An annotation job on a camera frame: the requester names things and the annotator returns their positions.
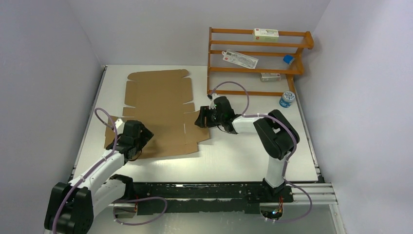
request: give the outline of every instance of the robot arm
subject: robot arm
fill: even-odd
[[[263,147],[269,154],[267,174],[264,178],[271,188],[271,193],[276,194],[285,186],[282,171],[284,162],[291,153],[294,143],[288,132],[278,123],[268,117],[244,117],[235,114],[228,99],[217,94],[208,95],[211,100],[209,106],[201,106],[195,125],[199,127],[222,126],[230,134],[257,133]],[[300,137],[279,110],[266,114],[285,125],[292,132],[297,143]]]
[[[87,170],[87,172],[92,170],[87,178],[84,178],[85,173],[83,173],[69,183],[58,183],[53,187],[44,221],[46,229],[52,229],[57,210],[64,197],[80,180],[81,183],[70,195],[61,214],[57,217],[56,230],[59,233],[85,234],[92,226],[94,217],[113,201],[135,198],[132,178],[124,175],[111,175],[128,161],[136,160],[137,153],[153,137],[153,133],[137,120],[128,120],[124,123],[118,119],[115,127],[118,130],[123,127],[123,134],[118,136],[118,142],[111,157],[107,158],[107,155],[112,152],[114,142]]]

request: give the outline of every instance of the white table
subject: white table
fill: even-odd
[[[133,72],[187,69],[192,78],[195,109],[209,105],[206,97],[206,66],[161,66],[161,65],[109,65],[97,94],[96,107],[107,110],[111,115],[121,116],[125,106],[127,76]],[[288,90],[286,80],[261,83],[259,74],[214,73],[211,87],[223,81],[241,83],[247,90]],[[221,86],[227,90],[241,90],[235,85]],[[245,96],[227,96],[236,113],[241,113],[246,104]],[[250,97],[247,114],[268,113],[279,109],[300,135],[296,153],[291,157],[286,178],[290,181],[317,181],[317,173],[303,122],[296,102],[289,108],[282,108],[280,97]],[[220,182],[261,181],[266,174],[268,154],[256,134],[226,134],[210,129],[210,139],[200,142],[199,151],[189,155],[164,158],[140,159],[128,162],[116,173],[132,177],[135,182]],[[88,124],[84,141],[75,165],[75,177],[89,168],[104,152],[105,126],[96,117]]]

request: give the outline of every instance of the cardboard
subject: cardboard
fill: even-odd
[[[209,130],[194,124],[199,111],[192,101],[187,70],[136,72],[128,76],[124,121],[141,121],[154,137],[139,158],[184,155],[198,151],[198,142],[209,139]],[[105,146],[114,133],[106,130]]]

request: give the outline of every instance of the small white box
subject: small white box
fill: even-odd
[[[281,81],[279,73],[261,73],[262,82]]]
[[[263,29],[254,28],[254,40],[262,42],[277,42],[278,41],[278,30],[275,29]]]

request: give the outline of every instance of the white wall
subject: white wall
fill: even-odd
[[[0,1],[1,233],[41,233],[102,74],[64,0]]]
[[[103,64],[206,65],[208,28],[312,31],[330,0],[69,0]]]
[[[297,82],[349,234],[412,233],[413,2],[331,0]]]

